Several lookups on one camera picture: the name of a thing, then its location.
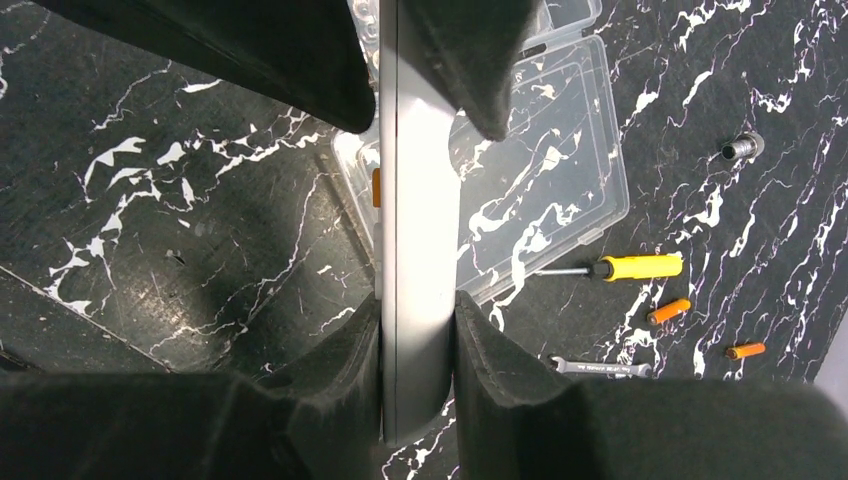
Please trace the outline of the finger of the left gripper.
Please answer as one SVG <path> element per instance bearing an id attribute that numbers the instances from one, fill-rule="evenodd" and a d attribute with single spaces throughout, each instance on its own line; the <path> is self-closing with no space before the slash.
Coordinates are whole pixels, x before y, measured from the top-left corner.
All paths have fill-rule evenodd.
<path id="1" fill-rule="evenodd" d="M 429 67 L 480 135 L 507 135 L 511 69 L 540 8 L 532 0 L 406 1 Z"/>
<path id="2" fill-rule="evenodd" d="M 376 100 L 345 1 L 42 0 L 78 25 L 352 133 Z"/>

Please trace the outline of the white remote control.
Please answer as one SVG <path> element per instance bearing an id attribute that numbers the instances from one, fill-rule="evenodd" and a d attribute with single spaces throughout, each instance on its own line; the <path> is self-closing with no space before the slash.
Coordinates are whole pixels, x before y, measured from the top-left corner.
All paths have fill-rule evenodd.
<path id="1" fill-rule="evenodd" d="M 383 438 L 425 436 L 452 381 L 460 180 L 456 109 L 426 63 L 412 2 L 383 1 L 379 134 Z"/>

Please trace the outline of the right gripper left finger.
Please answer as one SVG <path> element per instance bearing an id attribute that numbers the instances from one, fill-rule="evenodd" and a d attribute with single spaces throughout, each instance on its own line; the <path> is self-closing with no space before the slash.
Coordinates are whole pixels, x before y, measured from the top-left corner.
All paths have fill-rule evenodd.
<path id="1" fill-rule="evenodd" d="M 380 304 L 257 382 L 227 373 L 12 374 L 5 479 L 373 479 Z"/>

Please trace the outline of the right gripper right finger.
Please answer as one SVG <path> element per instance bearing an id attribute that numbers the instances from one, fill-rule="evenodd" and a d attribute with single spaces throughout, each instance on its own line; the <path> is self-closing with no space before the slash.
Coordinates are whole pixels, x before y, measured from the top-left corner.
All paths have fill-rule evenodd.
<path id="1" fill-rule="evenodd" d="M 847 422 L 797 382 L 570 379 L 455 303 L 464 479 L 843 479 Z"/>

